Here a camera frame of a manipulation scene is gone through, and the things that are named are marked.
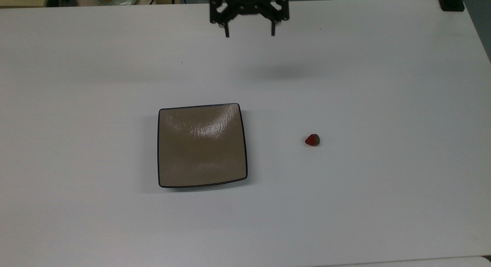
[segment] square plate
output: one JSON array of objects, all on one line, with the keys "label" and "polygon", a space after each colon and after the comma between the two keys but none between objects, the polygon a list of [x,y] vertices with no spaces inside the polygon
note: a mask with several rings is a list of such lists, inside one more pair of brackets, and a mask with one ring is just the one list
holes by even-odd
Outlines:
[{"label": "square plate", "polygon": [[195,187],[247,178],[242,114],[237,103],[158,112],[158,184]]}]

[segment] robotic arm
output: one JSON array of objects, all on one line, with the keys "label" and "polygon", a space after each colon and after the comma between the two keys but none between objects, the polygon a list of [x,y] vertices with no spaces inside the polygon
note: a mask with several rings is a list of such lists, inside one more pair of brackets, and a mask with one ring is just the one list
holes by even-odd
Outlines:
[{"label": "robotic arm", "polygon": [[[226,7],[219,12],[219,7],[226,3]],[[261,14],[271,21],[271,36],[275,35],[276,26],[281,21],[290,18],[288,0],[210,0],[210,22],[218,23],[225,28],[225,35],[228,38],[228,22],[237,15],[256,15]]]}]

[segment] plate rim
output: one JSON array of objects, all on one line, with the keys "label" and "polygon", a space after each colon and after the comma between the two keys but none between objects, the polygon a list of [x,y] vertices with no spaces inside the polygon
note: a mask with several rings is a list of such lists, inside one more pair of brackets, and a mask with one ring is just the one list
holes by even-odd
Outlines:
[{"label": "plate rim", "polygon": [[138,0],[134,0],[132,1],[130,4],[128,5],[115,5],[115,4],[106,4],[106,3],[110,3],[110,2],[106,2],[104,0],[98,0],[99,1],[99,4],[101,6],[128,6],[128,5],[134,5]]},{"label": "plate rim", "polygon": [[[241,118],[241,127],[242,127],[242,141],[244,142],[244,156],[245,156],[245,176],[243,178],[239,178],[236,180],[231,180],[231,181],[222,181],[219,183],[208,183],[205,185],[179,185],[179,186],[171,186],[171,185],[162,185],[160,181],[160,157],[158,155],[158,152],[160,151],[159,149],[159,143],[160,141],[160,115],[162,111],[165,110],[176,110],[176,109],[188,109],[188,108],[201,108],[201,107],[213,107],[213,106],[226,106],[226,105],[237,105],[239,108],[239,116]],[[224,183],[233,183],[235,181],[242,181],[245,180],[249,176],[249,166],[247,165],[247,145],[245,144],[246,138],[245,138],[246,133],[244,132],[244,120],[242,119],[242,110],[241,106],[239,103],[223,103],[223,104],[211,104],[211,105],[198,105],[198,106],[186,106],[186,107],[174,107],[174,108],[162,108],[158,110],[158,124],[157,124],[157,177],[158,177],[158,185],[162,188],[189,188],[189,187],[200,187],[200,186],[210,186],[210,185],[223,185]]]}]

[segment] black device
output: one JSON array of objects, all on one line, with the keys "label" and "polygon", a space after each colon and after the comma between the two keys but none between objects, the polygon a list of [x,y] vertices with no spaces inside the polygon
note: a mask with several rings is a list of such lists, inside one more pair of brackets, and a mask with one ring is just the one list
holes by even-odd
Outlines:
[{"label": "black device", "polygon": [[446,12],[463,12],[465,6],[463,0],[438,0],[440,7]]},{"label": "black device", "polygon": [[[223,11],[219,8],[226,3]],[[290,18],[288,0],[210,0],[210,22],[225,28],[225,35],[230,36],[228,22],[237,15],[261,14],[271,21],[271,36],[275,35],[276,26]]]}]

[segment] strawberry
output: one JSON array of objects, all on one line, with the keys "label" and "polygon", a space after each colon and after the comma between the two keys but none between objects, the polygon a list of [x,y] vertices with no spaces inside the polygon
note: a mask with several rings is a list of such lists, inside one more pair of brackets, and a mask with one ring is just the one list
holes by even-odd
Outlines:
[{"label": "strawberry", "polygon": [[319,138],[319,135],[318,134],[311,134],[305,140],[305,143],[307,143],[310,146],[317,146],[317,145],[319,145],[321,143],[321,138]]}]

